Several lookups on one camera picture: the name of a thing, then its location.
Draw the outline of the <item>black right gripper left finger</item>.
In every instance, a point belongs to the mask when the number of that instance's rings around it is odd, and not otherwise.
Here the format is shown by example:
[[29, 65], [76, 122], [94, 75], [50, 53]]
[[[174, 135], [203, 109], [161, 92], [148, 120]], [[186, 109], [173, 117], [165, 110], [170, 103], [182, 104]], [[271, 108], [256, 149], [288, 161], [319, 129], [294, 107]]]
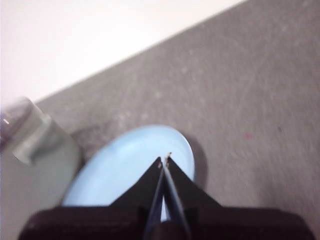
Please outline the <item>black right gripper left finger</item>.
[[108, 206], [61, 206], [32, 215], [20, 240], [142, 240], [162, 213], [163, 164], [157, 158]]

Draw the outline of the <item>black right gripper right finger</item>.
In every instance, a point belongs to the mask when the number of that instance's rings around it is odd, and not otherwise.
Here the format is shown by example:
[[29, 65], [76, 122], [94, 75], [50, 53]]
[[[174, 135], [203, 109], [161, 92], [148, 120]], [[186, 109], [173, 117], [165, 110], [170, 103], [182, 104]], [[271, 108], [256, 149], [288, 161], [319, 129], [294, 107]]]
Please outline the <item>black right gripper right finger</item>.
[[224, 206], [198, 187], [171, 157], [165, 163], [170, 202], [194, 240], [313, 240], [298, 214], [275, 208]]

